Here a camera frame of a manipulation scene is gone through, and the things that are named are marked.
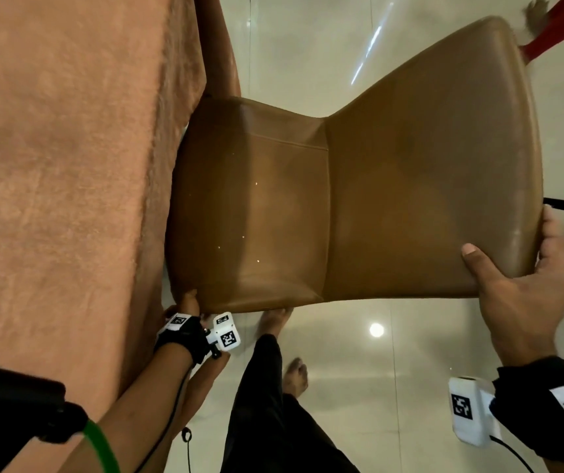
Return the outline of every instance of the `tiled floor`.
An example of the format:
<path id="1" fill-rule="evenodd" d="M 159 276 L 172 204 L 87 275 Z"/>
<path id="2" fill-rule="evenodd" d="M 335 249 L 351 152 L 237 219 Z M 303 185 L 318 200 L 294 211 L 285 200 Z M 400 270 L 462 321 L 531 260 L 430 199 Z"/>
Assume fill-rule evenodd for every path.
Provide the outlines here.
<path id="1" fill-rule="evenodd" d="M 489 14 L 526 39 L 529 0 L 222 0 L 243 95 L 302 114 L 341 108 L 433 42 Z M 543 145 L 545 193 L 564 198 L 564 43 L 530 65 Z M 240 346 L 191 422 L 192 471 L 219 471 L 233 395 L 253 350 L 259 313 L 237 315 Z M 369 334 L 372 323 L 385 334 Z M 304 407 L 363 473 L 522 472 L 493 445 L 464 445 L 451 430 L 447 382 L 494 378 L 498 359 L 475 301 L 366 300 L 295 310 L 280 338 L 302 356 Z M 564 356 L 564 324 L 559 333 Z M 504 438 L 537 472 L 542 462 Z M 177 438 L 167 471 L 186 472 Z"/>

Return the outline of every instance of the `wire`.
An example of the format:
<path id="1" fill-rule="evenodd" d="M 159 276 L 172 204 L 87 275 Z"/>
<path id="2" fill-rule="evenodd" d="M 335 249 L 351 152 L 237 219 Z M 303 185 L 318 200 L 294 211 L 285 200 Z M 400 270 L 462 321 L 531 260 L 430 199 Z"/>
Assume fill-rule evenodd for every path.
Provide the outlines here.
<path id="1" fill-rule="evenodd" d="M 83 429 L 83 435 L 92 444 L 94 450 L 98 455 L 100 464 L 105 473 L 120 473 L 120 466 L 118 466 L 118 460 L 114 456 L 107 438 L 105 438 L 104 433 L 100 427 L 91 420 L 87 420 L 87 424 Z"/>
<path id="2" fill-rule="evenodd" d="M 181 380 L 181 383 L 179 384 L 179 389 L 177 390 L 177 397 L 175 398 L 175 404 L 172 406 L 172 411 L 170 412 L 170 417 L 168 418 L 168 423 L 164 427 L 162 434 L 160 435 L 160 437 L 155 442 L 155 445 L 153 445 L 153 447 L 146 454 L 146 456 L 144 457 L 144 460 L 142 460 L 142 462 L 140 463 L 140 466 L 138 466 L 136 468 L 134 473 L 140 473 L 142 471 L 142 469 L 144 468 L 144 465 L 146 465 L 147 461 L 150 460 L 151 456 L 153 456 L 153 453 L 155 453 L 157 447 L 160 446 L 160 443 L 162 442 L 162 440 L 166 436 L 166 433 L 168 433 L 168 429 L 170 428 L 170 424 L 172 423 L 172 420 L 175 418 L 175 412 L 177 411 L 177 405 L 179 404 L 179 398 L 181 397 L 181 390 L 184 387 L 184 383 L 185 383 L 186 378 L 188 378 L 190 376 L 190 371 L 192 370 L 193 367 L 194 367 L 194 365 L 192 365 L 188 369 L 188 371 L 185 373 L 185 376 Z"/>
<path id="3" fill-rule="evenodd" d="M 527 464 L 527 462 L 525 460 L 523 460 L 523 457 L 521 457 L 521 455 L 519 455 L 518 453 L 516 453 L 516 450 L 514 448 L 512 448 L 510 445 L 508 445 L 507 443 L 505 443 L 503 440 L 497 438 L 497 437 L 493 437 L 492 435 L 490 435 L 490 439 L 494 442 L 494 443 L 498 443 L 499 445 L 503 445 L 505 446 L 505 448 L 507 448 L 510 452 L 514 453 L 514 456 L 516 458 L 518 458 L 521 463 L 523 465 L 525 465 L 525 468 L 527 468 L 527 470 L 529 471 L 529 473 L 533 473 L 533 470 L 530 468 L 530 466 Z"/>
<path id="4" fill-rule="evenodd" d="M 188 445 L 188 473 L 192 473 L 190 469 L 190 440 L 192 440 L 192 430 L 189 429 L 187 426 L 181 431 L 181 439 Z"/>

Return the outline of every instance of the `black wristband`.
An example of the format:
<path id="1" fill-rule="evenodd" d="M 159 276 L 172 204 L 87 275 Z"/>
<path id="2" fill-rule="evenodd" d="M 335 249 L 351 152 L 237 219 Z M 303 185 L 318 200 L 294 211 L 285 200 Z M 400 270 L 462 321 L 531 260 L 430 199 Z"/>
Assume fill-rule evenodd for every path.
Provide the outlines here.
<path id="1" fill-rule="evenodd" d="M 162 345 L 169 343 L 184 346 L 190 352 L 194 363 L 203 362 L 203 359 L 209 352 L 206 331 L 201 326 L 199 317 L 188 318 L 181 324 L 179 330 L 169 330 L 167 328 L 161 330 L 155 342 L 154 351 L 157 351 Z"/>
<path id="2" fill-rule="evenodd" d="M 542 458 L 564 463 L 564 408 L 549 391 L 564 386 L 564 360 L 501 367 L 490 411 Z"/>

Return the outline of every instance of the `person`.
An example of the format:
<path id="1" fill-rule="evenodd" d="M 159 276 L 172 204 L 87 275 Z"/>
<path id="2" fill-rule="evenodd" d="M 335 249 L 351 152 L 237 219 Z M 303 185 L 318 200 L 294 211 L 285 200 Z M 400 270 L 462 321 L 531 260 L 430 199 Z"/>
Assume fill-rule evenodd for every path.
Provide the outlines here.
<path id="1" fill-rule="evenodd" d="M 564 41 L 564 0 L 547 11 L 549 2 L 534 0 L 525 9 L 527 28 L 534 40 L 521 47 L 527 63 Z"/>
<path id="2" fill-rule="evenodd" d="M 564 360 L 555 346 L 555 332 L 564 318 L 564 233 L 550 206 L 543 209 L 542 237 L 535 272 L 521 278 L 505 277 L 472 244 L 462 246 L 462 256 L 479 286 L 481 314 L 503 365 L 494 382 L 492 413 L 544 458 L 549 472 L 564 473 L 564 411 L 549 393 L 564 386 Z M 184 302 L 182 310 L 199 315 L 195 295 L 187 295 Z M 278 336 L 291 313 L 285 309 L 262 314 L 254 353 L 231 410 L 221 473 L 358 471 L 299 404 L 309 385 L 301 359 L 293 360 L 282 374 Z M 199 328 L 199 322 L 191 327 Z M 192 339 L 165 340 L 159 342 L 151 364 L 99 422 L 122 473 L 142 470 L 141 462 L 162 436 L 180 382 L 187 379 L 192 363 L 202 359 Z M 183 411 L 178 404 L 175 431 L 183 424 Z M 163 467 L 171 439 L 166 436 L 154 450 L 144 471 Z M 61 471 L 92 473 L 99 466 L 83 441 Z"/>

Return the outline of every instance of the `black cable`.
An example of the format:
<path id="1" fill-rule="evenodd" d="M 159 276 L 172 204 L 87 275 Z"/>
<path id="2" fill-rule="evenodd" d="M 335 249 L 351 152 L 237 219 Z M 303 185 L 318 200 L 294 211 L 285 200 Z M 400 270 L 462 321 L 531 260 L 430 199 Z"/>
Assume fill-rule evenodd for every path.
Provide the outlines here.
<path id="1" fill-rule="evenodd" d="M 185 436 L 188 434 L 190 434 L 190 437 L 186 439 Z M 190 469 L 190 440 L 192 440 L 192 431 L 187 426 L 181 431 L 181 439 L 188 445 L 188 473 L 192 473 Z"/>
<path id="2" fill-rule="evenodd" d="M 144 468 L 144 465 L 146 465 L 146 462 L 149 461 L 151 456 L 153 456 L 153 453 L 155 453 L 157 447 L 160 446 L 160 443 L 162 442 L 163 438 L 166 436 L 166 433 L 168 432 L 168 429 L 170 428 L 170 424 L 172 423 L 172 420 L 175 418 L 175 412 L 177 411 L 177 405 L 179 404 L 179 398 L 181 397 L 181 390 L 184 387 L 184 383 L 185 383 L 186 378 L 188 378 L 190 376 L 190 371 L 193 369 L 193 367 L 194 367 L 194 365 L 192 365 L 188 369 L 188 371 L 185 373 L 185 376 L 181 380 L 181 383 L 179 384 L 179 389 L 177 390 L 177 397 L 175 398 L 175 405 L 172 406 L 172 412 L 170 412 L 170 417 L 168 418 L 168 423 L 166 424 L 166 427 L 164 427 L 162 434 L 160 435 L 160 438 L 157 439 L 157 441 L 155 442 L 155 445 L 153 445 L 153 447 L 150 449 L 150 451 L 146 454 L 144 460 L 142 460 L 142 462 L 140 463 L 140 466 L 138 466 L 136 468 L 134 473 L 140 473 L 142 471 L 142 469 Z"/>
<path id="3" fill-rule="evenodd" d="M 514 456 L 516 458 L 518 458 L 521 463 L 523 465 L 525 465 L 525 468 L 527 468 L 527 470 L 529 471 L 529 473 L 533 473 L 533 470 L 530 468 L 530 466 L 527 464 L 527 462 L 525 460 L 523 460 L 523 457 L 521 457 L 521 455 L 519 455 L 518 453 L 516 453 L 516 450 L 514 448 L 512 448 L 510 445 L 508 445 L 507 443 L 505 443 L 503 440 L 497 438 L 497 437 L 493 437 L 492 435 L 490 435 L 490 439 L 494 442 L 494 443 L 498 443 L 499 445 L 503 445 L 505 446 L 505 448 L 507 448 L 510 452 L 514 453 Z"/>

